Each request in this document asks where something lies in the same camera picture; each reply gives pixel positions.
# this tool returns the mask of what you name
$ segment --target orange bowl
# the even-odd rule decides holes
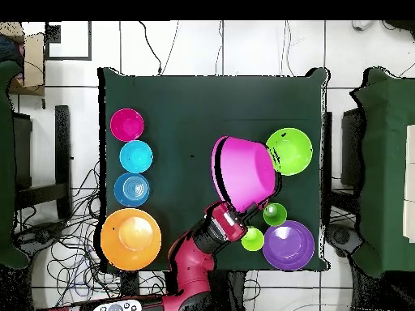
[[[115,211],[102,226],[101,248],[108,261],[119,270],[140,270],[152,263],[160,252],[160,228],[142,210]]]

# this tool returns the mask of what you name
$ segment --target white tile floor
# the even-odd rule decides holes
[[[341,171],[341,117],[345,110],[356,107],[349,93],[362,84],[365,68],[384,66],[394,75],[400,75],[415,58],[415,44],[410,34],[397,29],[387,30],[379,21],[367,31],[356,32],[351,20],[290,20],[289,28],[284,21],[225,20],[222,49],[219,20],[145,23],[148,39],[163,68],[177,29],[165,75],[304,75],[312,67],[327,67],[331,73],[327,110],[333,113],[334,177],[340,177]],[[88,35],[74,34],[77,30],[73,29],[87,27],[86,22],[62,22],[62,42],[51,47],[51,55],[88,55]],[[71,111],[71,155],[74,157],[72,186],[74,194],[79,192],[77,188],[88,170],[98,161],[96,68],[113,67],[125,75],[156,75],[158,61],[152,56],[143,34],[143,27],[138,22],[92,22],[91,61],[46,62],[46,109],[41,108],[39,96],[11,96],[15,109],[30,115],[33,121],[33,185],[54,182],[54,170],[50,167],[54,166],[53,111],[55,105],[67,104]],[[414,75],[415,68],[404,74]],[[89,177],[77,198],[91,193],[95,186],[93,176]],[[341,185],[338,180],[333,180],[333,186]],[[56,220],[54,202],[36,208],[38,213],[29,223]],[[32,210],[22,212],[25,218]],[[32,294],[38,308],[54,306],[61,297],[60,293],[65,291],[63,283],[59,283],[60,288],[56,289],[56,280],[46,270],[51,254],[47,249],[35,260]],[[53,254],[66,258],[62,263],[65,266],[74,262],[70,249],[54,246]],[[248,279],[257,280],[262,289],[257,298],[245,303],[246,310],[348,311],[352,295],[349,264],[346,259],[338,258],[329,245],[325,245],[324,254],[331,268],[321,273],[250,271]],[[56,262],[54,264],[49,264],[49,270],[56,278],[62,268]],[[66,276],[60,274],[59,278],[65,279]],[[148,280],[143,287],[150,292],[153,283],[154,280]],[[249,281],[246,286],[245,297],[250,299],[255,296],[255,283]],[[93,295],[86,292],[88,290],[81,286],[77,290],[72,288],[63,301],[106,296],[99,289]]]

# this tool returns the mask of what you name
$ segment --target magenta bowl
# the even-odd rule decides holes
[[[144,120],[134,109],[119,109],[109,123],[111,133],[122,142],[137,139],[144,130]]]
[[[229,136],[219,138],[213,147],[212,176],[220,199],[239,212],[265,201],[276,187],[267,147]]]

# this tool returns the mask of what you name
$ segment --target lime green bowl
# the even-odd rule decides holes
[[[282,175],[302,172],[311,161],[313,147],[306,134],[299,129],[276,131],[267,141],[274,169]]]
[[[248,227],[248,231],[245,236],[241,239],[243,248],[250,252],[256,252],[263,248],[264,238],[261,231],[255,227]]]
[[[272,227],[282,225],[286,219],[287,210],[277,202],[270,202],[267,207],[263,209],[263,220],[265,220],[266,224]]]

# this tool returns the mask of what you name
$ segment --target purple plate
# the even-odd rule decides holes
[[[286,220],[282,225],[269,227],[265,232],[263,255],[275,268],[296,271],[313,257],[314,238],[301,223]]]

